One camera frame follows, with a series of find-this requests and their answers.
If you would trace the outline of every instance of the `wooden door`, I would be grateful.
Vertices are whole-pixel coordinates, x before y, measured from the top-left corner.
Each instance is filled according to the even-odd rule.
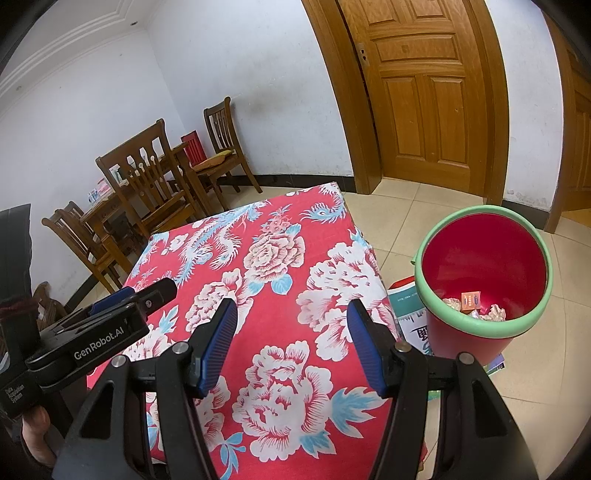
[[[564,210],[591,208],[591,79],[567,43],[576,106],[574,154]]]
[[[384,176],[484,195],[485,79],[462,0],[338,0],[374,114]]]

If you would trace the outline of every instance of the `red tablecloth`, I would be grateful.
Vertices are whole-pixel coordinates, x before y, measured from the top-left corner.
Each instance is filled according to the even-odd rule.
[[[219,382],[195,402],[220,478],[367,478],[389,401],[368,387],[347,305],[360,298],[374,322],[398,334],[374,251],[336,183],[154,235],[126,285],[140,290],[163,277],[175,280],[177,298],[123,352],[132,360],[186,340],[224,297],[238,305]],[[165,460],[157,399],[147,401],[152,456]]]

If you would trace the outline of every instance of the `orange box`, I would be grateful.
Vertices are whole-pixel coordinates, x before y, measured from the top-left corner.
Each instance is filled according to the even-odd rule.
[[[462,293],[462,300],[460,305],[461,312],[471,312],[472,310],[480,310],[480,292],[468,291]]]

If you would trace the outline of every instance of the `yellow seat cushion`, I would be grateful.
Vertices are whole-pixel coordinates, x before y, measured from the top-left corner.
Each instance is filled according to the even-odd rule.
[[[226,157],[230,154],[232,154],[232,150],[223,150],[220,153],[218,153],[217,155],[214,155],[213,157],[209,157],[207,160],[204,160],[201,163],[198,163],[197,165],[195,165],[193,167],[193,170],[194,171],[202,171],[202,170],[205,170],[206,168],[215,167],[216,165],[219,165],[220,163],[222,163],[226,159]]]

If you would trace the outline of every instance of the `book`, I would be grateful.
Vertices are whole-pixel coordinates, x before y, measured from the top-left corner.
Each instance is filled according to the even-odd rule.
[[[408,277],[397,281],[388,290],[388,298],[397,331],[413,347],[422,351],[425,355],[432,355],[433,351],[429,346],[427,331],[427,309],[418,296],[414,284],[414,277]],[[505,359],[500,353],[484,370],[492,375],[505,368]],[[439,397],[439,392],[429,392],[429,400]]]

